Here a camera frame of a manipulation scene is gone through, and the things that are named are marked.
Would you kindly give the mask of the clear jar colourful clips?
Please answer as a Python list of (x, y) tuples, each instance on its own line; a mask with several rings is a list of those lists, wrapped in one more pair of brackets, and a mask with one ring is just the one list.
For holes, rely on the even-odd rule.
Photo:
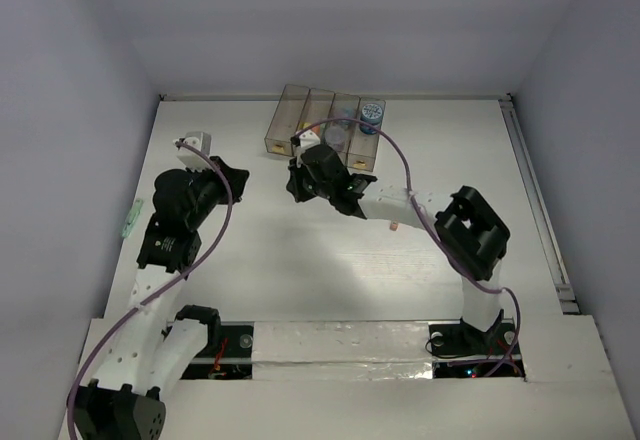
[(357, 109), (352, 107), (336, 107), (332, 110), (332, 117), (334, 118), (333, 124), (348, 130), (351, 127), (352, 122), (350, 118), (356, 116)]

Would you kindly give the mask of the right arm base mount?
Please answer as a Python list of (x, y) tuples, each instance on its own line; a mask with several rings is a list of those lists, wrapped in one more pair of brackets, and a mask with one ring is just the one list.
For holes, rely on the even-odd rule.
[(487, 332), (479, 332), (462, 320), (430, 323), (425, 350), (431, 355), (434, 379), (522, 378), (525, 367), (516, 325), (500, 318)]

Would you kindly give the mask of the green correction tape pen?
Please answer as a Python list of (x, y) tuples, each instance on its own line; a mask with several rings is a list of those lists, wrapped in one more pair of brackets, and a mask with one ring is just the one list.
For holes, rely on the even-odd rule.
[(126, 239), (131, 235), (131, 232), (133, 231), (135, 224), (140, 216), (143, 205), (144, 200), (142, 198), (136, 198), (132, 203), (121, 230), (122, 239)]

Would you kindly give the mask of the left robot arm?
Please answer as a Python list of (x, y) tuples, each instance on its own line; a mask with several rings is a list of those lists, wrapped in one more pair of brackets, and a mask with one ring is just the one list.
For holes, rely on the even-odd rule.
[(222, 344), (217, 309), (176, 304), (213, 252), (201, 248), (198, 230), (215, 207), (241, 200), (249, 176), (212, 156), (156, 177), (127, 311), (87, 356), (67, 399), (70, 438), (161, 436), (171, 389), (197, 354)]

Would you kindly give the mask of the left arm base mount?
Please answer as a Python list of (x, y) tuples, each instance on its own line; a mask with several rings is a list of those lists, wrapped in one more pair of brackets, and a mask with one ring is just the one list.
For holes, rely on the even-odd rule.
[(214, 308), (187, 305), (176, 320), (196, 320), (207, 327), (207, 343), (189, 363), (182, 380), (250, 380), (253, 376), (254, 324), (223, 322)]

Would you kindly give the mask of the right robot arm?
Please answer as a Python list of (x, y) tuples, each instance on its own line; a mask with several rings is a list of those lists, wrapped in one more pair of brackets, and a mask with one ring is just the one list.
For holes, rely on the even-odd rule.
[(333, 149), (314, 145), (289, 161), (286, 190), (298, 203), (322, 198), (345, 216), (425, 231), (462, 278), (462, 344), (482, 352), (496, 341), (503, 319), (503, 288), (496, 277), (510, 230), (473, 187), (448, 197), (416, 190), (408, 161), (400, 159), (405, 185), (394, 187), (373, 175), (349, 172)]

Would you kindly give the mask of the blue round clip jar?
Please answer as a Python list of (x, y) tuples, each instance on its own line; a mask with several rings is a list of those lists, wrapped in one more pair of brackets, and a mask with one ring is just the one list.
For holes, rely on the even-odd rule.
[(359, 106), (359, 129), (363, 134), (375, 135), (385, 114), (385, 102), (377, 99), (362, 99)]

